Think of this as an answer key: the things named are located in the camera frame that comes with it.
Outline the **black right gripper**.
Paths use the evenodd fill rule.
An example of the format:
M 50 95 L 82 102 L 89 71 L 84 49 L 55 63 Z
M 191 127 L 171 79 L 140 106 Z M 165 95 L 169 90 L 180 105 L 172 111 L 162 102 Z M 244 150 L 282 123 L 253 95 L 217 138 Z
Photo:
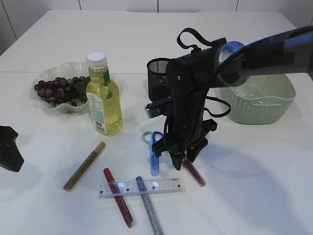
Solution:
M 206 94 L 207 89 L 196 89 L 188 94 L 174 91 L 171 96 L 173 114 L 166 117 L 163 138 L 152 148 L 157 157 L 168 151 L 176 170 L 181 169 L 185 156 L 193 163 L 208 145 L 206 135 L 217 129 L 217 122 L 213 119 L 203 120 Z

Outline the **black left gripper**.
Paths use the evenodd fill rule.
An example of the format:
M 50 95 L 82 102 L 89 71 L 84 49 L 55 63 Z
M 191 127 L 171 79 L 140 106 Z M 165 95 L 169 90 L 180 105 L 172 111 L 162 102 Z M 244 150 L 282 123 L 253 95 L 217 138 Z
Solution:
M 18 135 L 10 126 L 0 127 L 0 166 L 12 172 L 19 172 L 24 163 L 16 145 Z

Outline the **black blue right robot arm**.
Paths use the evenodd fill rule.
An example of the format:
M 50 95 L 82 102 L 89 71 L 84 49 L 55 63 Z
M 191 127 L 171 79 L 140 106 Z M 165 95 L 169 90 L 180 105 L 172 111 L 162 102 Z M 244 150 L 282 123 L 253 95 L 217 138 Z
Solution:
M 186 28 L 200 43 L 185 45 L 190 53 L 169 59 L 161 66 L 172 94 L 145 108 L 149 118 L 166 117 L 163 137 L 152 145 L 160 157 L 168 152 L 175 169 L 185 158 L 193 162 L 208 144 L 207 134 L 217 129 L 214 119 L 203 119 L 211 88 L 238 87 L 252 75 L 313 73 L 313 28 L 306 26 L 272 35 L 249 45 L 225 38 L 208 41 L 196 30 Z

